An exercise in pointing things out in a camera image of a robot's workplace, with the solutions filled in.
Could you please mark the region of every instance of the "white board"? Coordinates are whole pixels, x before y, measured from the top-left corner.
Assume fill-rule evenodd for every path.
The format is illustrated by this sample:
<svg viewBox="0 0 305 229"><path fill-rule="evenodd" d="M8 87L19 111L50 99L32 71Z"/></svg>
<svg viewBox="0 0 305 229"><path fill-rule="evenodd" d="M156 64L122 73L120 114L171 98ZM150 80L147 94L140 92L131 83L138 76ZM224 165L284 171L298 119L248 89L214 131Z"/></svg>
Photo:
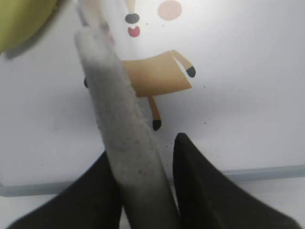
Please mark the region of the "white board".
<svg viewBox="0 0 305 229"><path fill-rule="evenodd" d="M220 169L305 164L305 1L201 3L183 11L201 15L198 23L181 17L177 39L166 43L194 65L193 88L155 96L167 173L178 132ZM0 56L4 186L73 181L104 150L74 47L80 27L67 2L29 48ZM161 28L154 40L168 36ZM141 105L151 125L146 98Z"/></svg>

